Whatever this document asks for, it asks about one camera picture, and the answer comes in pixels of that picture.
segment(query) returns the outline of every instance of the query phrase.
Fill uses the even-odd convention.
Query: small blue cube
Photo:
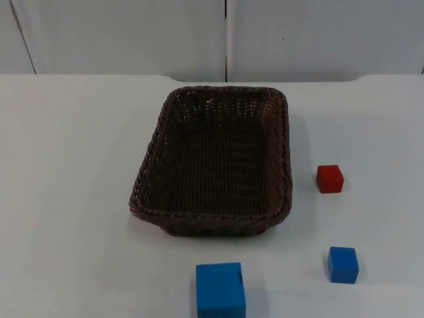
[[[355,284],[358,273],[359,265],[354,248],[330,248],[329,274],[332,283]]]
[[[198,318],[245,318],[240,263],[196,266]]]

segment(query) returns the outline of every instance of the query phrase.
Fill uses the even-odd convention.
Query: table surface
[[[0,76],[2,317],[196,317],[195,265],[232,261],[247,317],[422,317],[424,76],[245,84],[287,95],[293,171],[289,217],[250,238],[171,237],[129,213],[162,102],[184,85]],[[341,167],[341,194],[318,192],[321,164]],[[356,248],[355,285],[329,282],[330,246]]]

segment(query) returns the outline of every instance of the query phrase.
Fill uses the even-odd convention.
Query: white wall
[[[225,78],[224,0],[13,0],[37,73]]]
[[[0,74],[33,73],[9,0],[0,0]]]
[[[423,0],[228,0],[229,81],[420,74]]]

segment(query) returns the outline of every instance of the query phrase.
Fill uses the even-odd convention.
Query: woven texture
[[[288,106],[266,87],[169,94],[134,183],[132,213],[172,235],[253,235],[292,206]]]

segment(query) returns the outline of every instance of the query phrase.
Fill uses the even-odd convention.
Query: large blue cube
[[[245,318],[240,263],[196,266],[198,318]]]
[[[355,284],[359,265],[355,249],[351,247],[330,248],[329,275],[333,283]]]

